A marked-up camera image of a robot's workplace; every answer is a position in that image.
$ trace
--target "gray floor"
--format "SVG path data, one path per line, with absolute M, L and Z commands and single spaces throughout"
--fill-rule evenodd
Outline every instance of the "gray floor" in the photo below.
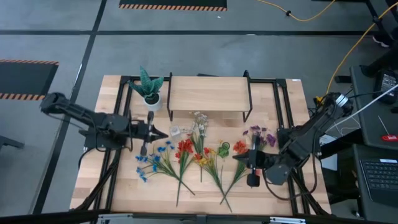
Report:
M 386 8 L 384 1 L 373 2 L 378 13 Z M 288 0 L 281 4 L 297 17 L 305 18 L 322 10 L 327 2 Z M 91 30 L 100 1 L 2 0 L 0 6 L 0 30 Z M 395 20 L 388 15 L 384 23 L 391 29 Z M 298 23 L 255 0 L 228 0 L 228 12 L 133 11 L 118 9 L 118 0 L 108 0 L 99 29 L 365 30 L 370 24 L 366 6 L 358 3 L 338 2 L 319 19 Z M 58 60 L 60 66 L 50 91 L 61 91 L 68 96 L 88 38 L 88 35 L 0 35 L 0 58 Z M 336 66 L 358 38 L 98 35 L 77 103 L 93 109 L 103 75 L 137 75 L 142 65 L 151 75 L 173 72 L 174 75 L 241 76 L 244 70 L 249 70 L 252 77 L 300 78 L 307 103 L 311 105 L 315 95 L 324 94 Z M 346 75 L 350 66 L 370 63 L 384 52 L 370 38 L 365 38 L 339 74 Z M 348 89 L 349 85 L 332 86 L 333 91 Z M 25 142 L 24 150 L 4 147 L 0 152 L 0 216 L 30 212 L 59 124 L 39 113 L 39 102 L 0 100 L 0 134 Z M 70 126 L 44 212 L 68 210 L 83 141 Z M 350 217 L 352 207 L 352 204 L 334 205 L 332 209 L 339 216 Z

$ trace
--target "laptop keyboard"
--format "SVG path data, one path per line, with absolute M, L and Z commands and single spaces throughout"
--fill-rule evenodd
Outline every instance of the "laptop keyboard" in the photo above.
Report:
M 370 189 L 398 190 L 398 163 L 361 160 Z

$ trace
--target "snake plant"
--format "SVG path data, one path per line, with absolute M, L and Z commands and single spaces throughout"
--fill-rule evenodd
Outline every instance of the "snake plant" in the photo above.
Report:
M 134 84 L 133 82 L 129 82 L 129 85 L 133 90 L 136 90 L 138 94 L 144 97 L 148 104 L 155 104 L 159 100 L 159 94 L 157 93 L 163 85 L 163 77 L 151 80 L 147 71 L 145 71 L 142 66 L 140 66 L 139 69 L 141 72 L 141 85 Z

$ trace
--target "orange striped tape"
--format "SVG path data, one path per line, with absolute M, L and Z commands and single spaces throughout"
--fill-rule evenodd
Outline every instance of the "orange striped tape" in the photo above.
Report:
M 43 100 L 44 95 L 33 95 L 33 94 L 20 94 L 20 93 L 0 93 L 0 99 L 2 100 Z
M 9 62 L 9 63 L 42 63 L 42 64 L 50 64 L 50 65 L 59 65 L 59 62 L 56 61 L 42 61 L 42 60 L 17 60 L 17 59 L 0 59 L 0 62 Z
M 148 4 L 121 4 L 121 9 L 160 9 L 160 10 L 189 10 L 189 11 L 218 11 L 225 12 L 225 7 L 209 7 L 209 6 L 162 6 Z

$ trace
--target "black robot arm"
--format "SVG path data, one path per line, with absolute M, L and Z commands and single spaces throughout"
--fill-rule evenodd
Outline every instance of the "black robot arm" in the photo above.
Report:
M 243 155 L 233 156 L 244 161 L 252 174 L 248 175 L 248 185 L 259 186 L 256 169 L 263 173 L 273 184 L 282 185 L 293 169 L 301 168 L 311 154 L 317 155 L 320 149 L 319 137 L 335 122 L 351 114 L 353 105 L 350 100 L 340 93 L 327 94 L 316 114 L 302 126 L 284 129 L 278 132 L 280 152 L 268 154 L 257 150 L 258 136 L 252 139 L 252 149 Z
M 70 102 L 62 93 L 48 94 L 40 104 L 45 114 L 65 114 L 89 126 L 79 130 L 86 137 L 85 146 L 98 146 L 119 149 L 124 147 L 127 138 L 144 140 L 141 154 L 146 155 L 147 143 L 167 138 L 168 135 L 157 130 L 152 124 L 154 113 L 148 114 L 147 124 L 143 120 L 130 120 L 118 114 L 95 113 L 80 105 Z

